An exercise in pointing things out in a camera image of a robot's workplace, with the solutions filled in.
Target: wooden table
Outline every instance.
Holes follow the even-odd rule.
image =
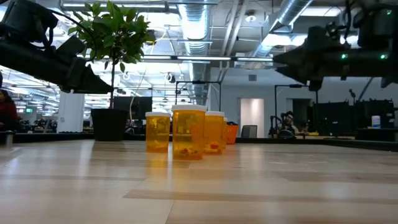
[[[238,144],[172,161],[145,142],[0,150],[1,224],[398,223],[398,154]]]

